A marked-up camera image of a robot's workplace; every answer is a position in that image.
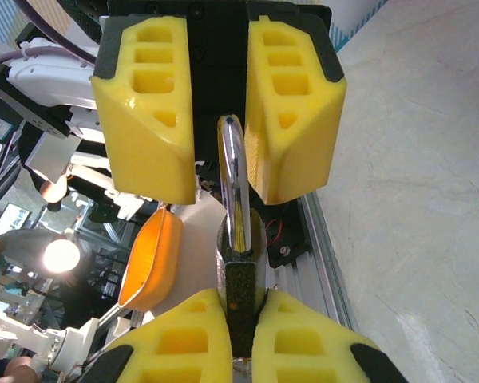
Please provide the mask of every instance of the monitor screen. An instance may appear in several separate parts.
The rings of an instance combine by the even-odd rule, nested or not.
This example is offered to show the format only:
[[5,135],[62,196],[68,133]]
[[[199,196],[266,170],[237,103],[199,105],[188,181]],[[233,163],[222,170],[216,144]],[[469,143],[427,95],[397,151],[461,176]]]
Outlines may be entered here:
[[9,203],[0,216],[0,235],[23,228],[30,214],[30,211]]

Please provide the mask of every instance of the person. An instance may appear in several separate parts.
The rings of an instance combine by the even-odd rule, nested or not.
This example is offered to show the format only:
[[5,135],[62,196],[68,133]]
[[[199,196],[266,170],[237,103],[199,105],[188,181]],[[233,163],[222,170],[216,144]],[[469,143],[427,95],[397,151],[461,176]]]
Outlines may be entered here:
[[38,383],[38,375],[30,368],[31,361],[29,357],[1,359],[0,383]]
[[[112,199],[105,195],[105,189],[87,180],[83,180],[80,177],[67,176],[66,174],[62,174],[58,182],[54,184],[42,178],[26,164],[35,145],[41,139],[42,134],[43,132],[41,129],[32,124],[25,124],[22,134],[18,139],[18,156],[23,168],[28,171],[35,189],[48,203],[48,210],[53,212],[60,211],[62,200],[69,195],[69,188],[71,188],[96,203],[96,213],[91,215],[91,220],[93,220],[93,217],[96,217],[96,221],[98,221],[97,223],[110,223],[117,220],[119,207]],[[105,146],[92,141],[83,140],[78,146],[77,151],[102,157],[107,156]],[[105,169],[96,168],[94,170],[107,176],[111,176]]]
[[0,260],[4,259],[22,268],[22,282],[32,282],[28,276],[30,272],[61,282],[59,299],[65,310],[61,328],[79,328],[91,317],[99,318],[103,315],[113,306],[113,302],[111,299],[103,299],[101,292],[90,286],[85,259],[81,259],[71,271],[61,274],[54,274],[45,267],[45,250],[57,239],[65,239],[65,236],[42,227],[8,231],[0,235]]

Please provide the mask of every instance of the concrete floor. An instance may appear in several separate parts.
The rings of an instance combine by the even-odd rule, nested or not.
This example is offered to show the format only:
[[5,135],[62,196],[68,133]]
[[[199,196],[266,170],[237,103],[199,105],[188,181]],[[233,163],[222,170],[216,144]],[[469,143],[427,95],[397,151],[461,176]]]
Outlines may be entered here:
[[390,0],[339,58],[319,198],[361,331],[410,382],[479,383],[479,1]]

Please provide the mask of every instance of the padlock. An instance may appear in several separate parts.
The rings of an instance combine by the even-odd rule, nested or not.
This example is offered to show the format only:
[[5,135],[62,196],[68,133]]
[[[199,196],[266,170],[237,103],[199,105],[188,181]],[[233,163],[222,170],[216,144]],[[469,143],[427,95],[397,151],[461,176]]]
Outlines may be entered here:
[[218,291],[234,357],[250,357],[266,298],[267,240],[263,221],[250,209],[243,131],[236,116],[218,126],[220,181],[226,217],[216,242]]

